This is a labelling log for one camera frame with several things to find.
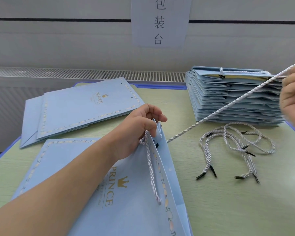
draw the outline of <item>table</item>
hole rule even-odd
[[[167,139],[195,123],[187,90],[134,89],[146,103],[159,106],[168,117],[162,124]],[[106,120],[58,138],[101,137],[123,119]],[[210,142],[218,178],[208,172],[196,181],[205,166],[199,138],[217,126],[220,124],[203,123],[169,143],[194,235],[295,235],[295,132],[287,124],[259,127],[277,145],[275,154],[257,154],[254,158],[260,184],[253,177],[234,179],[246,172],[247,166],[222,138]],[[0,207],[10,200],[43,145],[20,150],[19,143],[0,158]],[[267,142],[260,146],[269,147]]]

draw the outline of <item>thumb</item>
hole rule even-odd
[[[144,130],[148,130],[152,137],[156,137],[156,128],[157,128],[156,123],[149,118],[145,118],[145,117],[138,117],[138,118],[140,118],[140,122]]]

